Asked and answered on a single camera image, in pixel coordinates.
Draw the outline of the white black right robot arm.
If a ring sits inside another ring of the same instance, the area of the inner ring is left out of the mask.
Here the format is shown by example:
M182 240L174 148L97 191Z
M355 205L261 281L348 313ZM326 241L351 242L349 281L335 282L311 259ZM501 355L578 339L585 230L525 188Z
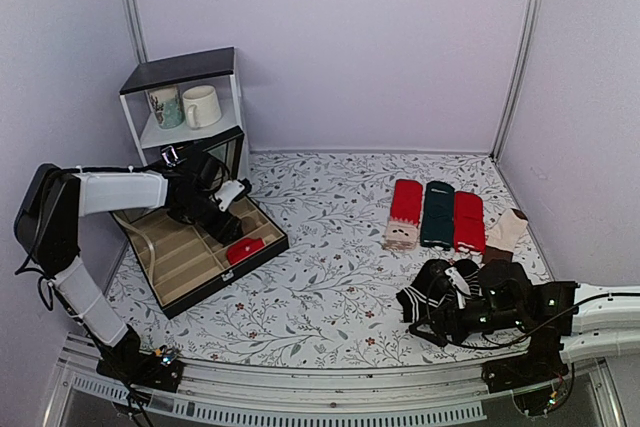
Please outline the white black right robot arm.
M527 347L517 374L537 383L561 364L639 351L639 289L575 281L533 283L521 264L427 261L396 298L412 335L444 348ZM513 331L515 337L487 337ZM472 336L485 339L476 346Z

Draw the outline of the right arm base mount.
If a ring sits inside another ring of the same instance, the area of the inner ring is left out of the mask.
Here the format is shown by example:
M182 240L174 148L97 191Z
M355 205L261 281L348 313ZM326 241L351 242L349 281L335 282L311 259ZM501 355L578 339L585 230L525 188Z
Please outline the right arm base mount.
M528 353L485 362L481 378L490 393L498 393L551 381L568 373L568 365L558 355L538 357Z

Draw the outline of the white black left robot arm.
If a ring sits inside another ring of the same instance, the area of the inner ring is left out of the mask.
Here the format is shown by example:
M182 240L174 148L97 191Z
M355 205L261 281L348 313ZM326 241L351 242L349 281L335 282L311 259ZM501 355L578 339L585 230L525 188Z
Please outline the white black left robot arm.
M45 163L36 170L14 221L14 236L26 253L17 274L35 273L47 287L40 298L47 309L55 299L94 340L104 360L128 381L148 373L138 334L114 311L81 258L80 218L130 209L163 208L183 224L201 227L220 244L242 235L233 202L251 190L248 179L234 177L227 165L208 154L189 158L166 154L143 167L60 168Z

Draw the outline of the black compartment storage box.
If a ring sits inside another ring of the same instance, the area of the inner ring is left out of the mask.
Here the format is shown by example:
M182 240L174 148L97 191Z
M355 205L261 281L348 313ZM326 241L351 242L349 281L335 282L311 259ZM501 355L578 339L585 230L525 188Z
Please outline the black compartment storage box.
M203 204L225 180L248 179L241 173L244 134L239 128L210 139L168 145L150 169L167 175L167 197L159 207L113 212L127 235L143 276L161 311L172 319L281 254L286 233L249 193L231 205L241 220L243 238L262 238L266 246L231 266L227 248L197 224Z

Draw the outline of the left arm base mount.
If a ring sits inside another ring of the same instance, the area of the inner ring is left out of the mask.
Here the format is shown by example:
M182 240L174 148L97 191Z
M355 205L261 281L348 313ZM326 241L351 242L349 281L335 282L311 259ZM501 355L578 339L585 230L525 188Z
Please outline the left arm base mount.
M101 359L98 374L119 380L125 386L142 386L170 393L176 393L184 371L180 352L163 345L151 353L144 353L138 347L126 352L100 346Z

